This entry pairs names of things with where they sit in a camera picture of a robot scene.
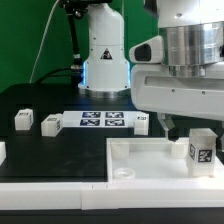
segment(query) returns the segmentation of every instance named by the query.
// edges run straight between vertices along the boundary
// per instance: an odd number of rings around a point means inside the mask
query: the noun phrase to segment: white plastic platform
[[[111,155],[116,140],[107,139],[107,183],[0,184],[0,209],[224,207],[224,167],[217,158],[212,178],[188,178],[185,160],[171,157],[172,142],[123,139],[129,155],[118,160]],[[124,178],[114,179],[119,168],[135,175],[128,179],[124,172]]]

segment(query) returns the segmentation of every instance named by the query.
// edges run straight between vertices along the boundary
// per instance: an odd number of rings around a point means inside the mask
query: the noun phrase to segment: cube with marker
[[[148,135],[149,132],[149,115],[146,113],[138,113],[134,122],[135,135]]]
[[[33,110],[31,109],[19,110],[14,120],[16,131],[30,130],[33,124]]]
[[[191,129],[187,156],[191,177],[213,176],[217,135],[211,129]]]
[[[63,115],[62,114],[50,114],[41,123],[42,136],[55,137],[63,128]]]

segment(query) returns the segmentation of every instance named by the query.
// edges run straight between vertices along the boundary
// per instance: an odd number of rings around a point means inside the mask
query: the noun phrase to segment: black cable
[[[47,74],[45,74],[43,77],[39,78],[35,83],[40,84],[44,79],[49,78],[52,75],[54,75],[55,73],[62,72],[62,71],[71,71],[71,68],[70,67],[63,67],[63,68],[54,69],[54,70],[48,72]]]

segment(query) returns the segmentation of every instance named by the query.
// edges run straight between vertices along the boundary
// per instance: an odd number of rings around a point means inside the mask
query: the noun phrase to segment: black tabletop
[[[56,137],[41,136],[41,122],[64,111],[133,111],[130,97],[90,98],[71,85],[15,85],[0,94],[0,141],[7,159],[0,182],[107,181],[106,138],[131,137],[131,128],[63,128]],[[30,131],[15,131],[14,117],[33,109]]]

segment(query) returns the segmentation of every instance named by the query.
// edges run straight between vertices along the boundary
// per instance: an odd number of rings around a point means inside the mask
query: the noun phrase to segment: blue led light
[[[86,62],[83,63],[83,80],[82,80],[82,85],[86,85]]]
[[[128,62],[128,85],[131,85],[131,69],[130,69],[130,63]]]

